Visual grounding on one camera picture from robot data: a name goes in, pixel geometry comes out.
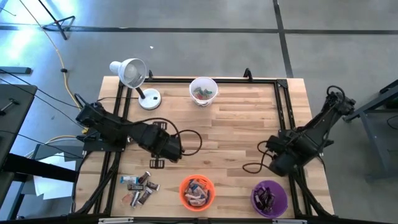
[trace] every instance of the white cup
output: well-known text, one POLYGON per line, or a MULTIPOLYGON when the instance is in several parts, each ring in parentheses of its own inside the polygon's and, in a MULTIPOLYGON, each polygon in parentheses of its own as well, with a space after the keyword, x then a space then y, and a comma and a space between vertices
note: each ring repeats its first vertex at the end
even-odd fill
POLYGON ((199 77, 192 81, 191 84, 189 84, 189 94, 197 105, 208 106, 216 98, 216 95, 218 94, 218 86, 217 83, 211 78, 199 77), (203 91, 211 91, 211 95, 208 100, 200 100, 193 95, 193 91, 198 87, 200 87, 203 91))

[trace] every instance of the white desk lamp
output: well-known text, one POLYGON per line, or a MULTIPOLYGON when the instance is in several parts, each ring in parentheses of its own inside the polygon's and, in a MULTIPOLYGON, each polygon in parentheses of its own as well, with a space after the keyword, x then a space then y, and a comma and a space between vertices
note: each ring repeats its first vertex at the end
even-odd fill
POLYGON ((137 90, 140 96, 138 102, 145 110, 156 109, 162 102, 159 91, 153 88, 142 91, 139 88, 144 83, 147 73, 147 67, 141 59, 130 58, 124 62, 112 62, 109 69, 119 76, 124 85, 137 90))

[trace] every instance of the gray floor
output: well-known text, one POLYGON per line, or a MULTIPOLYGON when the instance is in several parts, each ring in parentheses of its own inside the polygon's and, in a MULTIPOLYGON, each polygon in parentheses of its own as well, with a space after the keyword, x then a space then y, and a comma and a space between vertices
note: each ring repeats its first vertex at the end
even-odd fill
MULTIPOLYGON (((51 22, 37 1, 25 2, 41 23, 51 22)), ((277 27, 272 0, 44 2, 58 18, 75 15, 77 26, 277 27)), ((280 0, 279 4, 286 29, 398 29, 395 0, 280 0)), ((17 16, 2 11, 2 23, 34 23, 17 0, 8 0, 5 9, 17 16)), ((240 77, 249 67, 256 77, 286 77, 278 34, 73 32, 68 41, 55 32, 50 36, 70 70, 70 88, 90 101, 98 96, 102 77, 111 75, 109 63, 131 57, 145 60, 154 75, 240 77)), ((328 85, 342 87, 360 106, 398 77, 396 35, 289 34, 286 39, 294 77, 305 79, 314 115, 328 85)), ((1 65, 33 68, 32 75, 21 77, 72 102, 63 88, 57 55, 42 32, 0 31, 0 52, 1 65)), ((0 77, 17 83, 7 75, 0 77)), ((53 104, 72 118, 77 114, 74 108, 53 104)), ((79 127, 38 99, 21 129, 21 134, 39 141, 79 132, 79 127)), ((359 120, 340 121, 330 139, 336 143, 325 150, 325 162, 336 214, 396 223, 398 182, 365 182, 364 175, 376 172, 377 164, 359 120)), ((17 138, 12 151, 25 154, 34 146, 17 138)))

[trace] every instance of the wooden table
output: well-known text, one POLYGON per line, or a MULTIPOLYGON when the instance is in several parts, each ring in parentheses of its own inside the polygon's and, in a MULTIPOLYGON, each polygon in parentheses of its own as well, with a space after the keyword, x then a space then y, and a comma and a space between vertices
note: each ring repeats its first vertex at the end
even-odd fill
MULTIPOLYGON (((116 96, 118 77, 104 77, 99 98, 116 96)), ((311 118, 304 80, 288 79, 290 99, 297 126, 306 124, 311 118)), ((116 183, 112 216, 134 217, 211 217, 211 218, 261 218, 253 209, 249 196, 253 187, 262 180, 274 180, 289 196, 289 207, 281 218, 293 218, 293 206, 287 177, 279 177, 267 169, 258 174, 242 170, 248 162, 260 162, 262 154, 257 151, 258 142, 277 135, 280 128, 276 110, 274 87, 270 84, 219 84, 220 94, 213 104, 201 108, 194 104, 188 92, 188 83, 145 83, 142 89, 155 88, 162 95, 162 104, 153 111, 142 109, 137 100, 129 107, 130 121, 163 117, 173 121, 179 130, 194 129, 203 138, 201 151, 194 156, 183 157, 177 164, 166 161, 165 169, 149 169, 150 154, 137 145, 126 148, 122 153, 118 178, 121 175, 142 175, 146 170, 152 174, 151 181, 160 184, 160 191, 153 193, 144 206, 132 209, 123 205, 121 199, 127 194, 126 185, 116 183), (215 185, 216 198, 203 212, 187 210, 178 197, 178 187, 188 175, 202 174, 215 185)), ((284 95, 281 98, 285 109, 284 95)), ((102 101, 107 111, 112 112, 114 98, 102 101)), ((123 112, 124 100, 120 108, 123 112)), ((175 131, 169 125, 167 132, 175 131)), ((182 144, 187 152, 198 146, 194 134, 182 134, 182 144)), ((79 209, 98 185, 103 163, 103 152, 92 153, 81 168, 76 188, 76 208, 79 209)), ((333 207, 322 164, 314 159, 305 166, 308 188, 324 206, 333 213, 333 207)), ((106 203, 108 187, 104 191, 103 206, 106 203)), ((298 192, 302 205, 302 194, 298 192)))

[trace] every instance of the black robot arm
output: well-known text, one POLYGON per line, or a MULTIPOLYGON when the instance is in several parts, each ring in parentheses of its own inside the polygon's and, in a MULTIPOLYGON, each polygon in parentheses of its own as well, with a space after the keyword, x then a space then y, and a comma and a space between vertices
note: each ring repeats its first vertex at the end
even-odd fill
POLYGON ((323 148, 333 144, 328 139, 331 127, 344 115, 354 111, 355 101, 347 98, 337 86, 330 86, 326 91, 326 101, 322 110, 304 127, 279 131, 279 136, 271 136, 266 144, 274 153, 269 166, 279 176, 294 172, 314 157, 323 152, 323 148), (340 92, 330 92, 337 88, 340 92))
POLYGON ((76 94, 76 97, 84 103, 76 120, 84 127, 99 132, 105 143, 126 142, 130 136, 141 148, 157 157, 163 157, 171 162, 178 162, 182 158, 183 151, 178 135, 171 136, 156 124, 144 123, 161 118, 131 122, 107 112, 101 103, 89 104, 80 95, 76 94))

